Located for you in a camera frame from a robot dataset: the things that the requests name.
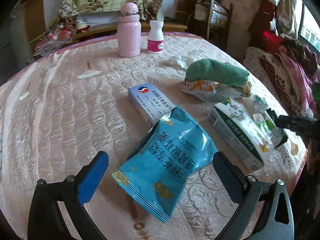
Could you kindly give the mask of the green cloth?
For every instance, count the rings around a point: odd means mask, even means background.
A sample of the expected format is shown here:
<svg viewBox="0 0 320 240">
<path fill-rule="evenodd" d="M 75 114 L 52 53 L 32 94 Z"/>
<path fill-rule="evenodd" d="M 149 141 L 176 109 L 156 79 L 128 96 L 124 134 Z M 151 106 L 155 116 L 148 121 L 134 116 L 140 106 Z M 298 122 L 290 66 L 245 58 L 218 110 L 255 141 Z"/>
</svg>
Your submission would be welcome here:
<svg viewBox="0 0 320 240">
<path fill-rule="evenodd" d="M 185 79 L 189 82 L 207 80 L 237 87 L 243 86 L 248 81 L 248 76 L 247 70 L 214 59 L 195 61 L 185 72 Z"/>
</svg>

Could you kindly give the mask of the crumpled white tissue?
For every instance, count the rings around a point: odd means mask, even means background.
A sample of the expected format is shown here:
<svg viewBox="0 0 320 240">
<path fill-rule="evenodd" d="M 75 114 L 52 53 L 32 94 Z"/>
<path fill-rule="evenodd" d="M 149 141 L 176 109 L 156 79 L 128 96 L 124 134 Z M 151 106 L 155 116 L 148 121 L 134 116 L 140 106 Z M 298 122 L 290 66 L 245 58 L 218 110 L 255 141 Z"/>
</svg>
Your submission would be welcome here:
<svg viewBox="0 0 320 240">
<path fill-rule="evenodd" d="M 167 60 L 167 64 L 174 68 L 188 69 L 188 67 L 201 59 L 204 59 L 204 52 L 201 50 L 193 50 L 185 55 L 172 56 Z"/>
</svg>

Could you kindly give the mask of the pile of pink clothes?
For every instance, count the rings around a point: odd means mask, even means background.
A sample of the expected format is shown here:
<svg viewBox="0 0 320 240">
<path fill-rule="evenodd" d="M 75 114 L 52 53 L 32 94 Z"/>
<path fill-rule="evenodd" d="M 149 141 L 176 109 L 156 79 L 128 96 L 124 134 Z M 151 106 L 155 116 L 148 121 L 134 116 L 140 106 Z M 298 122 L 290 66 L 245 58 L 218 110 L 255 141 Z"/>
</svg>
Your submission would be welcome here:
<svg viewBox="0 0 320 240">
<path fill-rule="evenodd" d="M 279 43 L 277 55 L 289 75 L 293 91 L 300 104 L 300 115 L 317 116 L 312 85 L 318 81 L 317 55 L 309 46 L 284 37 Z"/>
</svg>

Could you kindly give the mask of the pink water bottle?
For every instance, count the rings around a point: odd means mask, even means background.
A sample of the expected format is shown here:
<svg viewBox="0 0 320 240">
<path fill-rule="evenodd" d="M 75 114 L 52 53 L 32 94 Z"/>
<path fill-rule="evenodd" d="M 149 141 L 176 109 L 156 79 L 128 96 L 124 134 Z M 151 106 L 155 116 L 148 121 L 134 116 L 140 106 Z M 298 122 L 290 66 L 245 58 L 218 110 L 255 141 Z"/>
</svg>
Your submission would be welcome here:
<svg viewBox="0 0 320 240">
<path fill-rule="evenodd" d="M 129 58 L 140 54 L 141 30 L 138 6 L 126 3 L 121 11 L 117 26 L 118 51 L 121 57 Z"/>
</svg>

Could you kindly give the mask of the blue snack bag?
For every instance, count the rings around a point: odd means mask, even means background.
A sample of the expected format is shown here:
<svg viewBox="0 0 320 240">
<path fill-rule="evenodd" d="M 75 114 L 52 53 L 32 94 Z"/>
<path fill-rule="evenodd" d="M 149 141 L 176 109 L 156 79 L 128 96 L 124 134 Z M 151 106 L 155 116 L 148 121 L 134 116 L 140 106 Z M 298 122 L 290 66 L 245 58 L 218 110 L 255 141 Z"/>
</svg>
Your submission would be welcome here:
<svg viewBox="0 0 320 240">
<path fill-rule="evenodd" d="M 202 126 L 176 106 L 157 121 L 112 178 L 146 211 L 167 222 L 188 177 L 210 164 L 217 151 Z"/>
</svg>

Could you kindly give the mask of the white blue medicine box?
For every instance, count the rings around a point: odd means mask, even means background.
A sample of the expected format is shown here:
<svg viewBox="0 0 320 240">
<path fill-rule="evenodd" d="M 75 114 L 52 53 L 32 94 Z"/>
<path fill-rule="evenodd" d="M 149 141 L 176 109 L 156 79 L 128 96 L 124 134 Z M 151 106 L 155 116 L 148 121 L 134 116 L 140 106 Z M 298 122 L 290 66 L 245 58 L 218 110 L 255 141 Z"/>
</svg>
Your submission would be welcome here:
<svg viewBox="0 0 320 240">
<path fill-rule="evenodd" d="M 175 104 L 153 83 L 130 87 L 128 95 L 130 101 L 150 128 L 162 116 L 175 108 Z"/>
</svg>

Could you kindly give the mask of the beige paper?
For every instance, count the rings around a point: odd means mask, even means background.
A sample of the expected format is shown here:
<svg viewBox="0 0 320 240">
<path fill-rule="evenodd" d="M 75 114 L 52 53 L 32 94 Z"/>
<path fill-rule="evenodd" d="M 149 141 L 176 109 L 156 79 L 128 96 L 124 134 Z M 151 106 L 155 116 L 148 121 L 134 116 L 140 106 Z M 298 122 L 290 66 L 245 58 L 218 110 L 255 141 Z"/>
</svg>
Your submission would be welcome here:
<svg viewBox="0 0 320 240">
<path fill-rule="evenodd" d="M 249 81 L 246 81 L 245 84 L 241 87 L 241 93 L 244 94 L 246 98 L 251 95 L 252 84 Z"/>
</svg>

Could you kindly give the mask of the wooden chair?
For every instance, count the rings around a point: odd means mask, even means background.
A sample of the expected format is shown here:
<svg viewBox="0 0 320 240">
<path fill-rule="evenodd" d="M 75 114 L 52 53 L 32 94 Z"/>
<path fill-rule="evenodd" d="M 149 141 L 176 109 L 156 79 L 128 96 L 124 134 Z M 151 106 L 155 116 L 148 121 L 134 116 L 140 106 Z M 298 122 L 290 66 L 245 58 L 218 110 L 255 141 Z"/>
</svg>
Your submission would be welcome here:
<svg viewBox="0 0 320 240">
<path fill-rule="evenodd" d="M 187 32 L 226 51 L 233 9 L 232 3 L 225 7 L 216 0 L 197 0 L 187 20 Z"/>
</svg>

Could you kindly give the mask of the green white medicine box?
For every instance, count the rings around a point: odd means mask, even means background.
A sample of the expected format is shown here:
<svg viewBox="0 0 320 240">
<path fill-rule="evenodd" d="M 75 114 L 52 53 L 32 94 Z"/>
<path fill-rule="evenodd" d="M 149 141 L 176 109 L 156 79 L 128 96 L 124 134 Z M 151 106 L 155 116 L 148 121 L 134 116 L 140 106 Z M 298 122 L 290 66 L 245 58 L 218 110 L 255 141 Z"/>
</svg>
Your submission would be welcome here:
<svg viewBox="0 0 320 240">
<path fill-rule="evenodd" d="M 247 108 L 232 98 L 216 103 L 210 113 L 213 128 L 251 172 L 263 168 L 273 150 L 288 140 L 287 133 L 276 126 L 277 118 L 270 108 L 257 103 Z"/>
</svg>

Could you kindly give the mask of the white pill bottle pink label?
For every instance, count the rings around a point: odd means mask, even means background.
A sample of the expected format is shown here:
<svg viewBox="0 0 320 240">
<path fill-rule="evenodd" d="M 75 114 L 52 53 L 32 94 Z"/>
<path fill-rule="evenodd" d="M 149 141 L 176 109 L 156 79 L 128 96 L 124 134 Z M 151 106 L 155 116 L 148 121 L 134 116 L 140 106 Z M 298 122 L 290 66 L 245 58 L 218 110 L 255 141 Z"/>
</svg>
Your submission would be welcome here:
<svg viewBox="0 0 320 240">
<path fill-rule="evenodd" d="M 161 53 L 164 45 L 163 21 L 150 21 L 150 31 L 148 34 L 147 51 L 149 53 Z"/>
</svg>

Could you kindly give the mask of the white orange snack packet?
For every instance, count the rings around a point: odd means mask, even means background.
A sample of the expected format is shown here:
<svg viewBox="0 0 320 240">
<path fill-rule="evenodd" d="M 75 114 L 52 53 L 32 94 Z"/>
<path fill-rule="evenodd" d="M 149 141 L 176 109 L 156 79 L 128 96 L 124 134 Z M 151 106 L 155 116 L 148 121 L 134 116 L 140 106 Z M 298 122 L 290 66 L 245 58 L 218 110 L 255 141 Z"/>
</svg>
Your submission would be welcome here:
<svg viewBox="0 0 320 240">
<path fill-rule="evenodd" d="M 193 95 L 204 102 L 220 102 L 227 98 L 245 97 L 245 94 L 237 88 L 207 80 L 185 82 L 181 86 L 181 91 Z"/>
</svg>

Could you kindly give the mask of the floral sofa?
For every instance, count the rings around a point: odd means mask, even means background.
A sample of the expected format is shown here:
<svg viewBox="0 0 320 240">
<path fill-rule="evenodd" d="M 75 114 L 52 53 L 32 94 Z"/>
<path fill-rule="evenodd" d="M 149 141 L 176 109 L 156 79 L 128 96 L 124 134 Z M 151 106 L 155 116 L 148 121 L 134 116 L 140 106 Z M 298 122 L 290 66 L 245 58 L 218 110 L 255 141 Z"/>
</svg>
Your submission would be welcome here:
<svg viewBox="0 0 320 240">
<path fill-rule="evenodd" d="M 243 66 L 259 79 L 290 115 L 313 118 L 312 110 L 303 110 L 296 89 L 280 59 L 256 47 L 248 47 Z"/>
</svg>

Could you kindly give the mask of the wooden cabinet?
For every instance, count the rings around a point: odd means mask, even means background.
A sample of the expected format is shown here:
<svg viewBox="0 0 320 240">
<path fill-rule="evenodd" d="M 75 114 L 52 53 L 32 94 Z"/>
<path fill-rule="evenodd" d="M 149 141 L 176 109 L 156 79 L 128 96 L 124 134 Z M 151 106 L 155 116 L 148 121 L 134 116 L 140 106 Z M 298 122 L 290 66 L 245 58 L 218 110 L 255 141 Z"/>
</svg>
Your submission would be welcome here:
<svg viewBox="0 0 320 240">
<path fill-rule="evenodd" d="M 185 32 L 187 30 L 187 26 L 179 23 L 171 23 L 171 22 L 164 22 L 163 25 L 163 32 Z M 125 34 L 137 34 L 141 33 L 142 31 L 148 32 L 150 30 L 150 23 L 149 22 L 139 22 L 139 23 L 107 23 L 107 24 L 101 24 L 96 25 L 93 27 L 89 27 L 88 30 L 76 33 L 72 36 L 74 40 L 86 37 L 86 36 L 92 36 L 97 35 L 109 31 L 117 31 L 122 32 L 124 31 Z"/>
</svg>

